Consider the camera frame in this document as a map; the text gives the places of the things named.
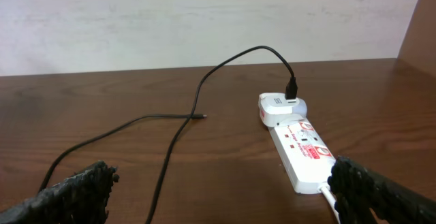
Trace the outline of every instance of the white power strip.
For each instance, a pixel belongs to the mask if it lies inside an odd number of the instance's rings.
[[[336,159],[306,119],[305,101],[286,99],[283,93],[263,93],[258,105],[295,192],[322,193],[340,223],[327,183]]]
[[[330,188],[327,178],[336,160],[307,119],[269,131],[295,192],[314,194]]]

